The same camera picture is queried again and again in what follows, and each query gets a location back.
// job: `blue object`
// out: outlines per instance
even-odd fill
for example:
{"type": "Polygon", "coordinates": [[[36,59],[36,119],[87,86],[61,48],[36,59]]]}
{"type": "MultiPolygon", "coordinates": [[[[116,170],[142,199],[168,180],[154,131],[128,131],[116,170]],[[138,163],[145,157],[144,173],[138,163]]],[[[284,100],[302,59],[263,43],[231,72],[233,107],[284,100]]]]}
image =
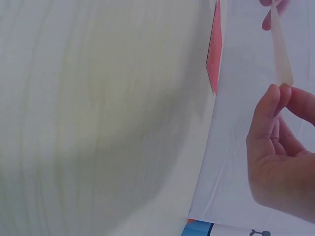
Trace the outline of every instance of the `blue object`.
{"type": "Polygon", "coordinates": [[[212,227],[212,223],[193,221],[187,223],[182,236],[210,236],[212,227]]]}

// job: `white paper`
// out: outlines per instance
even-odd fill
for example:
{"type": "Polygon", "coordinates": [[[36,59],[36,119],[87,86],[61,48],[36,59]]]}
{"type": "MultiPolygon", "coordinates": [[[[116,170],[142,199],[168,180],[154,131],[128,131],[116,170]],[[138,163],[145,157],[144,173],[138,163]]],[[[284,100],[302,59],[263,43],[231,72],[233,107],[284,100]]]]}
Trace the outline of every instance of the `white paper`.
{"type": "Polygon", "coordinates": [[[293,84],[293,75],[287,54],[284,35],[281,28],[275,0],[271,3],[271,35],[274,45],[275,69],[277,73],[277,84],[293,84]]]}
{"type": "MultiPolygon", "coordinates": [[[[315,9],[314,0],[291,1],[282,27],[287,32],[294,84],[315,93],[315,15],[308,9],[315,9]]],[[[189,217],[244,229],[314,235],[315,225],[255,203],[248,184],[245,138],[257,102],[274,83],[272,40],[260,28],[267,10],[258,1],[229,2],[221,92],[189,217]]],[[[287,110],[283,116],[305,147],[315,151],[312,125],[287,110]]]]}

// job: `hand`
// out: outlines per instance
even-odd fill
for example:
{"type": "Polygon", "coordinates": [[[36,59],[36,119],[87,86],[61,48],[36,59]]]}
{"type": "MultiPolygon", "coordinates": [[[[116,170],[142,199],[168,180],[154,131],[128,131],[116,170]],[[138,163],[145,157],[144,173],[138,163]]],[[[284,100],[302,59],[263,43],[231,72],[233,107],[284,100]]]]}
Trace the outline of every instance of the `hand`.
{"type": "MultiPolygon", "coordinates": [[[[263,6],[270,6],[271,0],[259,0],[260,3],[263,6]]],[[[289,5],[290,0],[276,0],[277,4],[277,10],[279,15],[282,15],[282,13],[286,10],[287,6],[289,5]]],[[[262,22],[262,28],[264,30],[270,30],[271,29],[271,13],[268,12],[267,16],[265,17],[264,21],[262,22]]]]}
{"type": "Polygon", "coordinates": [[[294,137],[280,115],[287,107],[315,125],[315,96],[271,85],[259,101],[246,139],[254,199],[315,223],[315,154],[294,137]]]}

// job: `white fabric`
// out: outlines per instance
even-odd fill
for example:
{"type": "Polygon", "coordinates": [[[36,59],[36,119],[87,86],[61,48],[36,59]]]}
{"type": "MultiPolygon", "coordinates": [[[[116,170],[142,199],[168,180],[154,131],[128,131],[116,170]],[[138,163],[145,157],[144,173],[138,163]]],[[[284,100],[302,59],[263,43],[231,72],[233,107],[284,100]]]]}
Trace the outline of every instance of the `white fabric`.
{"type": "MultiPolygon", "coordinates": [[[[315,1],[291,1],[282,16],[294,85],[315,92],[315,1]]],[[[219,91],[189,217],[246,229],[315,233],[315,226],[256,204],[247,179],[245,138],[258,100],[276,81],[269,9],[258,0],[229,1],[219,91]]],[[[315,129],[288,111],[283,116],[300,141],[315,151],[315,129]]]]}

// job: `red paper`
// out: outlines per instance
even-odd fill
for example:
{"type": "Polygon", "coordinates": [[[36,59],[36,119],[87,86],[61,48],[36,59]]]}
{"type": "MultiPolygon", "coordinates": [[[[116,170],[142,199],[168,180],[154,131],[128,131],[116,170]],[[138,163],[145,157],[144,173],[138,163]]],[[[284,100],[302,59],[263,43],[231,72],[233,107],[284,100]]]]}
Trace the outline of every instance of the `red paper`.
{"type": "Polygon", "coordinates": [[[215,16],[213,19],[211,39],[209,45],[209,52],[207,57],[207,72],[211,87],[215,94],[218,92],[220,60],[222,53],[222,30],[221,30],[221,8],[220,0],[215,10],[215,16]]]}

